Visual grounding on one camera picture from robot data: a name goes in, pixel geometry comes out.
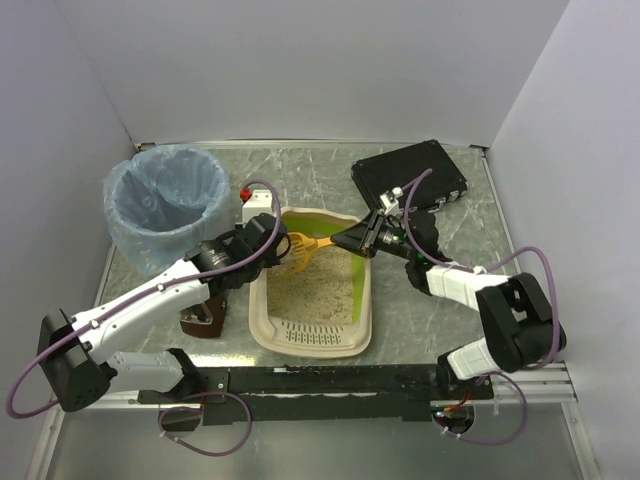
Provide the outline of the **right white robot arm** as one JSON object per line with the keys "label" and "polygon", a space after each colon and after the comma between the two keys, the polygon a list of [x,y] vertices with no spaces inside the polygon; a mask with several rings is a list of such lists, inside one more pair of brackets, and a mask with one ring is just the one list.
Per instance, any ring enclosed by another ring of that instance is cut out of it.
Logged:
{"label": "right white robot arm", "polygon": [[403,259],[413,288],[479,314],[483,337],[437,359],[434,383],[447,395],[487,374],[531,368],[566,347],[566,333],[538,280],[529,273],[509,277],[464,270],[441,251],[432,213],[418,211],[401,221],[371,211],[332,235],[331,242],[363,258],[384,252]]}

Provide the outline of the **beige green litter box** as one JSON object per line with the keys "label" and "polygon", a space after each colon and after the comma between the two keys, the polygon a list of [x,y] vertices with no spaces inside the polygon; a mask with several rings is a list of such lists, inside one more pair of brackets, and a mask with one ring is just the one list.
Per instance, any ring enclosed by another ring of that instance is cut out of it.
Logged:
{"label": "beige green litter box", "polygon": [[249,330],[264,348],[290,356],[358,355],[372,337],[371,263],[323,248],[302,272],[263,271],[250,285]]}

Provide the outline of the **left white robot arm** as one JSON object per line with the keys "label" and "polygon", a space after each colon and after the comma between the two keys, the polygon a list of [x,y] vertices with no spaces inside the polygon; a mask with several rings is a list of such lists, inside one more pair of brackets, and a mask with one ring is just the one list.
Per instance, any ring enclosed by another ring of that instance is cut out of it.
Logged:
{"label": "left white robot arm", "polygon": [[76,412],[107,393],[129,390],[175,400],[202,391],[205,383],[184,350],[142,354],[125,346],[169,315],[249,284],[278,265],[277,249],[286,236],[281,220],[262,213],[202,242],[165,272],[101,307],[46,315],[37,352],[60,407]]}

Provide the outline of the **orange litter scoop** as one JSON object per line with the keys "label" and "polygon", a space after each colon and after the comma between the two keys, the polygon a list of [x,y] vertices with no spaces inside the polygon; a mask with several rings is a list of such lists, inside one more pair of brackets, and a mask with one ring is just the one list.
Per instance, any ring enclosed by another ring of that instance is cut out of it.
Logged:
{"label": "orange litter scoop", "polygon": [[290,247],[281,260],[281,273],[293,275],[302,272],[320,249],[333,246],[330,237],[312,238],[300,232],[288,234]]}

